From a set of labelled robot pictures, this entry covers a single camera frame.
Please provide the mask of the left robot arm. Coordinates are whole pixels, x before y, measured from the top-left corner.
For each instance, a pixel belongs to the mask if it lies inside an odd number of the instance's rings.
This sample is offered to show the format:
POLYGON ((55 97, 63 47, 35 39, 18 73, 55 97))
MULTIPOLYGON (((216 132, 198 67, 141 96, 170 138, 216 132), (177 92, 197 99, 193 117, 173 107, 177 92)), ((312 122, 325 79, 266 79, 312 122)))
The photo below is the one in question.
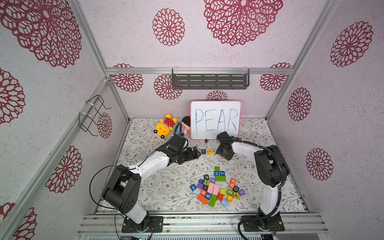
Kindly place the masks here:
POLYGON ((184 145, 185 142, 181 141, 166 147, 161 146, 139 164, 115 167, 103 190, 102 198, 133 223, 137 225, 146 223, 149 213, 138 203, 141 183, 173 163, 181 165, 201 156, 197 147, 184 147, 184 145))

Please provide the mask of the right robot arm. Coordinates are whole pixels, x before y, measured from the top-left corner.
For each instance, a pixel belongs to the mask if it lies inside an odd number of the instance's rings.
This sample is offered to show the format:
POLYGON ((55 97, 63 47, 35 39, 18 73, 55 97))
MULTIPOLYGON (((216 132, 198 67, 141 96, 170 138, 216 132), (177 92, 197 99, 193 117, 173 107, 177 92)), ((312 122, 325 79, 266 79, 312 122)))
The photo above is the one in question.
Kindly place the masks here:
POLYGON ((264 184, 263 199, 257 216, 242 220, 242 223, 258 222, 260 227, 265 229, 268 225, 278 222, 282 188, 290 174, 279 148, 275 145, 264 147, 240 139, 223 139, 219 143, 217 153, 227 160, 231 160, 234 154, 255 160, 258 176, 264 184))

